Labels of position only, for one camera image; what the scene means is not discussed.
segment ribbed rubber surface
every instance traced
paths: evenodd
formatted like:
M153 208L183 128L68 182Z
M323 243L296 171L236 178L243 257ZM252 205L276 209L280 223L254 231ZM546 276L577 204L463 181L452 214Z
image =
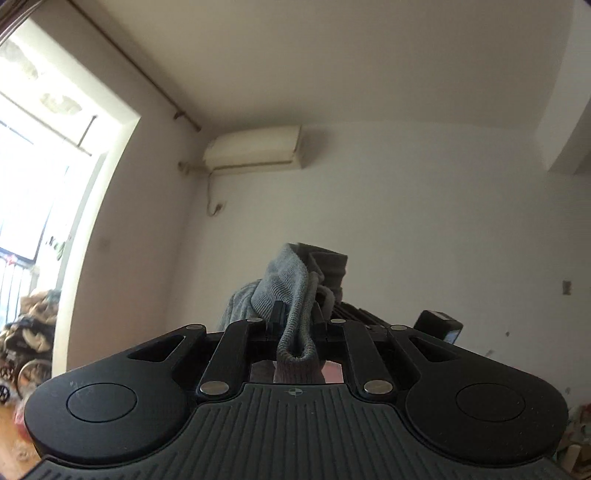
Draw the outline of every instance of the ribbed rubber surface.
M442 458L415 440L392 407L359 401L345 385L258 384L247 384L233 400L201 405L186 428L148 458L102 469L45 460L26 478L569 479L549 460L491 469Z

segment curtain rod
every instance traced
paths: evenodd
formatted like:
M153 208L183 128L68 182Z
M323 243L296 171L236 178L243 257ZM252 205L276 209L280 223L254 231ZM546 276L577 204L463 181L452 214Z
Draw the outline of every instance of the curtain rod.
M176 120L177 118L181 118L184 117L186 118L187 122L189 122L193 128L197 131L200 132L201 131L201 125L199 125L195 120L193 120L190 116L188 116L187 112L185 110L183 110L183 108L166 92L166 90L164 90L158 83L156 83L152 77L150 77L145 70L140 67L137 62L132 59L126 52L125 50L123 50L123 48L121 48L119 46L119 44L117 42L115 42L115 40L113 40L109 34L103 30L91 17L90 15L88 15L84 10L81 9L81 7L78 6L77 3L75 3L74 0L66 0L89 24L91 24L94 29L101 34L101 36L107 41L109 42L109 44L111 44L111 46L117 50L121 55L123 55L123 57L133 65L133 67L138 71L138 73L144 77L157 91L160 95L162 95L167 101L168 103L170 103L173 107L176 108L176 113L174 114L174 119Z

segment white ceiling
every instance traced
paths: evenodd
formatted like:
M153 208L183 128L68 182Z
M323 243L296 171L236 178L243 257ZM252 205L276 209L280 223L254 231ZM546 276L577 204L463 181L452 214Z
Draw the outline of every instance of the white ceiling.
M96 1L224 129L360 120L535 128L573 7L572 0Z

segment gray cloth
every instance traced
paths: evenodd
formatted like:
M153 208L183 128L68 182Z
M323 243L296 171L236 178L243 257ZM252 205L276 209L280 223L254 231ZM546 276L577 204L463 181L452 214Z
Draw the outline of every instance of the gray cloth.
M228 306L220 329L235 321L251 317L271 318L275 301L288 305L285 331L277 349L276 382L324 383L316 347L310 337L310 316L314 302L321 303L325 318L335 302L340 302L340 284L345 275L347 257L330 250L305 244L285 244L277 257L267 266L265 276L235 292ZM257 372L265 372L271 381L270 365L260 365Z

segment air conditioner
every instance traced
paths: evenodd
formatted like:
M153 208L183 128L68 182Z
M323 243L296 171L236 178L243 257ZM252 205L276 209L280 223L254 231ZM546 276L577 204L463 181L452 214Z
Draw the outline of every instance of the air conditioner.
M301 125L221 135L207 146L203 162L215 175L301 168L300 136Z

